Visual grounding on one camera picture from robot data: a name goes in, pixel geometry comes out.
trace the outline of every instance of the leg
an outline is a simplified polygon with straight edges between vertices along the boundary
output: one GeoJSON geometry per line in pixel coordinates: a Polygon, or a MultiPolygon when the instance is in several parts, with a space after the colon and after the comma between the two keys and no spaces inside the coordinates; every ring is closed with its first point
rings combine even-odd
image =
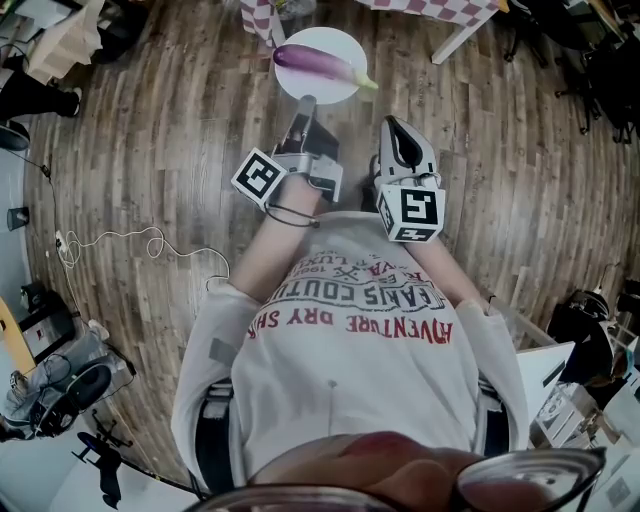
{"type": "Polygon", "coordinates": [[[433,56],[431,62],[434,64],[442,64],[444,60],[451,55],[462,43],[469,39],[473,33],[484,25],[493,14],[486,19],[478,21],[473,27],[456,27],[447,40],[440,45],[433,56]]]}
{"type": "Polygon", "coordinates": [[[55,87],[42,85],[30,76],[16,71],[0,91],[0,119],[45,112],[71,117],[79,102],[80,99],[73,92],[62,92],[55,87]]]}

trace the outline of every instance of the office chair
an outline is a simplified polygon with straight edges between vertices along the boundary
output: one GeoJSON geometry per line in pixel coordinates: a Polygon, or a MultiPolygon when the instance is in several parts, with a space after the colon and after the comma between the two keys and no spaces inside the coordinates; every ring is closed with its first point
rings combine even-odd
{"type": "Polygon", "coordinates": [[[118,468],[122,464],[122,457],[115,448],[121,446],[131,447],[133,442],[123,441],[113,435],[113,429],[117,421],[111,422],[111,427],[107,430],[96,416],[97,411],[91,412],[91,417],[96,422],[96,436],[86,432],[78,432],[78,439],[84,443],[86,448],[81,453],[71,452],[77,459],[87,463],[84,459],[90,451],[94,451],[100,456],[97,462],[89,461],[100,471],[100,490],[104,493],[102,501],[113,509],[118,509],[118,502],[122,499],[120,484],[118,484],[118,468]]]}
{"type": "Polygon", "coordinates": [[[602,113],[598,108],[598,103],[596,102],[591,82],[589,81],[589,77],[585,71],[587,66],[586,60],[586,57],[580,58],[582,70],[579,70],[566,55],[555,59],[556,64],[562,68],[564,81],[567,85],[566,89],[556,91],[555,96],[556,98],[560,98],[566,95],[575,95],[582,98],[585,124],[580,127],[580,133],[583,135],[591,130],[591,118],[593,117],[594,120],[597,120],[602,116],[602,113]]]}
{"type": "Polygon", "coordinates": [[[516,33],[511,50],[504,56],[507,62],[513,61],[521,41],[525,40],[540,66],[546,68],[549,63],[539,44],[542,34],[565,48],[578,51],[591,49],[562,0],[509,0],[508,4],[509,18],[515,25],[516,33]]]}
{"type": "Polygon", "coordinates": [[[631,133],[640,120],[640,78],[637,59],[640,41],[629,37],[619,48],[606,48],[589,55],[586,73],[592,94],[617,130],[616,143],[631,143],[631,133]]]}
{"type": "Polygon", "coordinates": [[[111,384],[111,369],[104,363],[89,362],[76,373],[66,389],[49,407],[40,402],[31,410],[33,437],[56,437],[71,428],[81,412],[96,403],[111,384]]]}

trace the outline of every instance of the lens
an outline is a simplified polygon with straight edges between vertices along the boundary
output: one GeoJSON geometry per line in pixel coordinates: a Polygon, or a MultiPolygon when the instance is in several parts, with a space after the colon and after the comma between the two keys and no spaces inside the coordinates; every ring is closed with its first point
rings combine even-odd
{"type": "Polygon", "coordinates": [[[457,491],[486,512],[556,510],[591,488],[604,461],[599,450],[512,452],[464,469],[457,491]]]}
{"type": "Polygon", "coordinates": [[[368,494],[339,487],[258,485],[198,503],[187,512],[395,512],[368,494]]]}

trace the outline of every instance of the white box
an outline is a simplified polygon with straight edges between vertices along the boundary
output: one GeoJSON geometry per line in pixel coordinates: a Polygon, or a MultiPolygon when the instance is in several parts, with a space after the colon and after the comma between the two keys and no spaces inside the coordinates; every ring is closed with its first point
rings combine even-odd
{"type": "Polygon", "coordinates": [[[259,149],[253,148],[231,179],[231,184],[264,211],[269,196],[275,192],[286,174],[284,167],[259,149]]]}
{"type": "Polygon", "coordinates": [[[424,187],[382,185],[378,211],[392,242],[430,242],[444,227],[446,194],[433,180],[424,187]]]}

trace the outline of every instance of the eggplant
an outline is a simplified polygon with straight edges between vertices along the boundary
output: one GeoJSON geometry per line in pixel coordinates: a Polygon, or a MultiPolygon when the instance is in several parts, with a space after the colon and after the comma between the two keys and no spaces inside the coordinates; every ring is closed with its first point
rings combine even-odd
{"type": "Polygon", "coordinates": [[[348,62],[300,44],[284,44],[273,52],[273,61],[283,68],[303,71],[331,80],[342,80],[359,87],[378,89],[378,84],[371,80],[367,73],[354,69],[348,62]]]}

